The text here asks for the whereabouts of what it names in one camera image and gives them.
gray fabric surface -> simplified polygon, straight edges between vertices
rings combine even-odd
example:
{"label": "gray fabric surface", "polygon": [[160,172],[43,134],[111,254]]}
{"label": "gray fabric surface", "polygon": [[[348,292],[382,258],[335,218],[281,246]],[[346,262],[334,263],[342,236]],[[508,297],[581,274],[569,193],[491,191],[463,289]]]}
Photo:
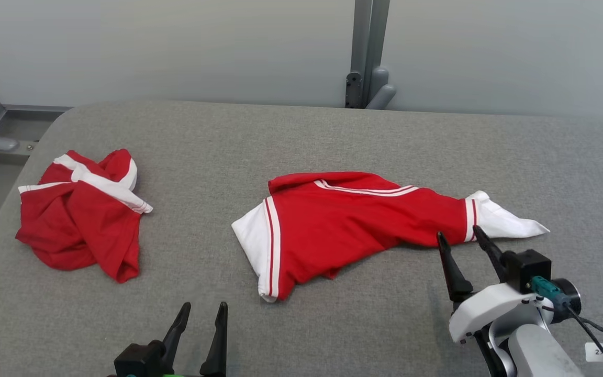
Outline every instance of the gray fabric surface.
{"label": "gray fabric surface", "polygon": [[[422,114],[136,101],[70,110],[43,137],[17,184],[33,184],[74,149],[101,159],[127,148],[141,220],[141,276],[117,284],[99,267],[53,270],[14,239],[19,195],[0,212],[0,374],[106,375],[131,342],[160,339],[184,301],[191,319],[177,373],[196,374],[220,301],[229,304],[228,375],[487,375],[475,343],[451,342],[452,305],[436,250],[395,248],[298,286],[284,303],[258,298],[230,229],[266,195],[268,179],[365,170],[399,184],[467,196],[487,191],[552,233],[500,240],[553,260],[603,325],[603,124],[579,119]],[[455,257],[477,289],[497,279],[474,243]],[[553,334],[579,367],[588,337]]]}

gray wall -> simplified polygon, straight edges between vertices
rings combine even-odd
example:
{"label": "gray wall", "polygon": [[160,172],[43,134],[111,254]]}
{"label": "gray wall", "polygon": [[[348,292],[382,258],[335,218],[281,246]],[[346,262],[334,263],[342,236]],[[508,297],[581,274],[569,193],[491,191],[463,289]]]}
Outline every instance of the gray wall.
{"label": "gray wall", "polygon": [[388,109],[603,117],[603,0],[392,0]]}
{"label": "gray wall", "polygon": [[353,0],[0,0],[0,101],[343,106]]}

red fabric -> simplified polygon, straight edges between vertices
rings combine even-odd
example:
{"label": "red fabric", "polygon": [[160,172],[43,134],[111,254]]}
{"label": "red fabric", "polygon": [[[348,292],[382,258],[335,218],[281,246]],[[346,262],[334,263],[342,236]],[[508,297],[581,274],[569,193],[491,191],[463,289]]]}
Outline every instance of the red fabric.
{"label": "red fabric", "polygon": [[[316,180],[335,188],[321,188]],[[467,233],[464,199],[429,188],[393,192],[405,193],[399,196],[373,195],[400,188],[376,174],[289,174],[270,181],[269,188],[281,232],[280,300],[287,298],[295,284],[317,276],[332,279],[345,265],[402,242],[435,247],[438,231],[450,243],[464,242]]]}
{"label": "red fabric", "polygon": [[[127,150],[117,150],[99,164],[74,151],[67,155],[115,182],[127,174],[131,161]],[[21,226],[15,238],[58,270],[99,263],[117,282],[138,276],[141,214],[86,182],[72,182],[71,176],[72,170],[53,163],[39,184],[64,183],[21,193]]]}

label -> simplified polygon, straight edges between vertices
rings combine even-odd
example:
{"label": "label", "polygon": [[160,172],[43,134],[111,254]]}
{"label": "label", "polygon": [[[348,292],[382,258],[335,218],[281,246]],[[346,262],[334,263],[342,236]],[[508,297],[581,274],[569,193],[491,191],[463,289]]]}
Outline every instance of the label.
{"label": "label", "polygon": [[586,362],[595,363],[602,362],[603,363],[603,353],[601,350],[597,348],[597,345],[594,342],[586,343]]}

white sleeve cuff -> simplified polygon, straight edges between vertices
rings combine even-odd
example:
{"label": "white sleeve cuff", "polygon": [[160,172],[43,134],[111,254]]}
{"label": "white sleeve cuff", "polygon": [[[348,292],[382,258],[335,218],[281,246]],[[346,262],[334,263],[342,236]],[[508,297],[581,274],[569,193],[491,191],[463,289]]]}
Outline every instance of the white sleeve cuff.
{"label": "white sleeve cuff", "polygon": [[278,284],[272,284],[274,279],[271,276],[273,270],[271,224],[266,200],[232,223],[232,229],[258,275],[259,296],[266,302],[272,303],[276,301],[277,294],[271,291],[273,288],[277,291]]}
{"label": "white sleeve cuff", "polygon": [[474,240],[472,227],[478,225],[490,238],[527,238],[550,233],[535,220],[520,219],[490,200],[483,191],[467,196],[467,235],[465,241]]}

